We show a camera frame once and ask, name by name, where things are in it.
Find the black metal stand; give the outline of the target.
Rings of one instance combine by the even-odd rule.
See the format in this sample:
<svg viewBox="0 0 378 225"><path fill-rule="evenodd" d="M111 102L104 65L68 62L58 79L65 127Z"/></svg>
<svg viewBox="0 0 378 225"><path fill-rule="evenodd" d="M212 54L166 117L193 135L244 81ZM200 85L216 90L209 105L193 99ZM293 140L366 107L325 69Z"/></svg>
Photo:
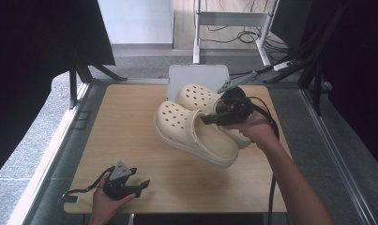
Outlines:
<svg viewBox="0 0 378 225"><path fill-rule="evenodd" d="M77 78L80 78L83 83L91 83L93 76L89 70L89 66L93 66L108 77L115 81L126 81L127 78L117 75L105 66L92 62L84 57L80 57L75 49L71 50L72 64L69 69L69 86L70 86L70 104L69 107L73 109L78 105L78 89Z"/></svg>
<svg viewBox="0 0 378 225"><path fill-rule="evenodd" d="M347 4L337 4L336 8L333 10L332 15L327 19L323 25L323 29L318 32L317 36L313 39L311 44L313 48L311 53L307 58L305 58L301 63L296 64L292 68L278 75L275 78L265 81L265 83L277 83L290 75L298 72L300 69L303 70L300 78L297 81L299 89L306 89L313 83L312 95L312 108L315 112L320 115L320 95L322 93L322 74L320 60L323 50L332 36L336 26L338 25Z"/></svg>

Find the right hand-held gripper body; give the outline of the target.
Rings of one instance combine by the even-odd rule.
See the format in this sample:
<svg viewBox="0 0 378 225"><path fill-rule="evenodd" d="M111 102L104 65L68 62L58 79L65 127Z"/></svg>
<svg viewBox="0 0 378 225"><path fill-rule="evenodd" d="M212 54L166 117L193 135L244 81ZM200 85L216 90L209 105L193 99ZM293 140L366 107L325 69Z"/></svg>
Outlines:
<svg viewBox="0 0 378 225"><path fill-rule="evenodd" d="M255 72L229 78L218 90L221 97L215 108L214 122L218 126L227 126L244 122L252 112L251 103L240 84L255 76Z"/></svg>

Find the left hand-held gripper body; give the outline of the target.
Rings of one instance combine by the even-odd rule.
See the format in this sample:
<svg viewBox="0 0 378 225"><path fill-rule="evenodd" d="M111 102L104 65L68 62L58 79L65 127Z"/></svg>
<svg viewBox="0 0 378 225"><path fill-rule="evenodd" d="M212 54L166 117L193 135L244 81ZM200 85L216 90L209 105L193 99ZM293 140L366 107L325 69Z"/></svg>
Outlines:
<svg viewBox="0 0 378 225"><path fill-rule="evenodd" d="M130 177L129 168L119 161L103 186L104 193L115 201L122 200L130 194L135 194L139 198L142 191L132 191L127 185Z"/></svg>

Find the person's left hand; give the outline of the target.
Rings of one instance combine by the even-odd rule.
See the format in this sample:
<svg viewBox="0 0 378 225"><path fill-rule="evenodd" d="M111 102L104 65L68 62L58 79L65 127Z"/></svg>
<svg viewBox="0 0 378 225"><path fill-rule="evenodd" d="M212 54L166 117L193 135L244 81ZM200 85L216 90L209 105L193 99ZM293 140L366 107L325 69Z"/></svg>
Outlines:
<svg viewBox="0 0 378 225"><path fill-rule="evenodd" d="M108 172L102 176L93 194L92 215L90 220L111 220L121 207L125 206L136 197L135 194L130 194L119 201L109 198L103 191L103 186L109 176L110 174Z"/></svg>

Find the white power strip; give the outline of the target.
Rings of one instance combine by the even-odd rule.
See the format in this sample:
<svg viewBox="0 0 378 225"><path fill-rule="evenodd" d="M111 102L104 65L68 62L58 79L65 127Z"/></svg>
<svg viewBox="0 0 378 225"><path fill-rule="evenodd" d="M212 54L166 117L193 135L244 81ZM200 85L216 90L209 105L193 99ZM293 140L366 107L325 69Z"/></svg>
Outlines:
<svg viewBox="0 0 378 225"><path fill-rule="evenodd" d="M286 62L282 62L280 64L276 64L275 66L273 66L273 69L275 71L281 71L281 70L284 70L284 69L286 69L286 68L288 68L288 67L290 67L292 65L293 65L292 62L286 61Z"/></svg>

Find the grey two-tier shoe rack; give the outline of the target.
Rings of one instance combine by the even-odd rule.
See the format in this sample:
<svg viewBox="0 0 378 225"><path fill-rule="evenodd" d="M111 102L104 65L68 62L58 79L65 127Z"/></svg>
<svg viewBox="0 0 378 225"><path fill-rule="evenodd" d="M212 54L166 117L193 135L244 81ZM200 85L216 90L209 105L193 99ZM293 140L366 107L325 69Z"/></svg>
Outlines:
<svg viewBox="0 0 378 225"><path fill-rule="evenodd" d="M197 83L217 92L229 79L224 65L173 65L169 68L167 99L175 101L186 84Z"/></svg>

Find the cream clog shoe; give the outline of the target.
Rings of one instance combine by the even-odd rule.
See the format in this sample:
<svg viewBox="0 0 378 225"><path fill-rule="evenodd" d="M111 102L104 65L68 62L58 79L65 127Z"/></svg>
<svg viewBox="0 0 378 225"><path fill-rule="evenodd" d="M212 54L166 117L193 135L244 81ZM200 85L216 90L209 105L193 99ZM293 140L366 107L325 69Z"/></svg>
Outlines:
<svg viewBox="0 0 378 225"><path fill-rule="evenodd" d="M202 109L188 110L171 101L159 105L155 131L170 146L219 168L228 168L238 157L238 145L216 125L205 125Z"/></svg>
<svg viewBox="0 0 378 225"><path fill-rule="evenodd" d="M179 90L175 102L189 110L202 109L208 114L213 114L216 112L217 107L222 105L220 98L221 94L217 94L200 84L190 83ZM251 140L237 129L228 130L219 127L219 130L232 138L239 149L244 149L251 144Z"/></svg>

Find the dark curtain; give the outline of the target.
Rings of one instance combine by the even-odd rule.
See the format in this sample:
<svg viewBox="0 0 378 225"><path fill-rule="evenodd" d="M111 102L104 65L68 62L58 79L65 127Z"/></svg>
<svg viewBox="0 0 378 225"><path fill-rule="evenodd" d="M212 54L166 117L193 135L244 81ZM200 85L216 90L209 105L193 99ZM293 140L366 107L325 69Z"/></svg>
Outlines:
<svg viewBox="0 0 378 225"><path fill-rule="evenodd" d="M0 170L78 63L114 63L98 0L0 0Z"/></svg>
<svg viewBox="0 0 378 225"><path fill-rule="evenodd" d="M329 99L378 163L378 0L313 0L315 27L345 5L321 53Z"/></svg>

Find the person's right hand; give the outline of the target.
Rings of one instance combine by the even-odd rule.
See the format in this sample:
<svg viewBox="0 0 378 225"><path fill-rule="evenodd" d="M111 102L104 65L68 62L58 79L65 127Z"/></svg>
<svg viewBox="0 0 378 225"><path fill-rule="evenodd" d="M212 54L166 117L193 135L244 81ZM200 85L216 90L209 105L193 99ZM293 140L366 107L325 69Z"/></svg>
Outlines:
<svg viewBox="0 0 378 225"><path fill-rule="evenodd" d="M223 126L223 128L237 129L263 151L270 151L280 147L280 142L273 128L259 112L253 112L243 123Z"/></svg>

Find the white metal stand frame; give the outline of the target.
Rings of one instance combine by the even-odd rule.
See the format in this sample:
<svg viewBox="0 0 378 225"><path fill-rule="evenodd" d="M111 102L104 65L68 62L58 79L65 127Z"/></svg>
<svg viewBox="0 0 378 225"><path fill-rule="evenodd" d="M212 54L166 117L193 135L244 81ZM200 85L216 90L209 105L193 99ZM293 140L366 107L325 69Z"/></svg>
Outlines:
<svg viewBox="0 0 378 225"><path fill-rule="evenodd" d="M193 41L193 56L192 62L194 64L200 63L200 28L202 25L218 25L218 26L249 26L261 27L261 37L258 38L256 48L261 56L263 64L267 67L271 63L265 52L265 39L269 33L271 23L274 19L279 0L273 0L271 9L265 13L253 12L217 12L217 11L202 11L201 0L194 0L194 41Z"/></svg>

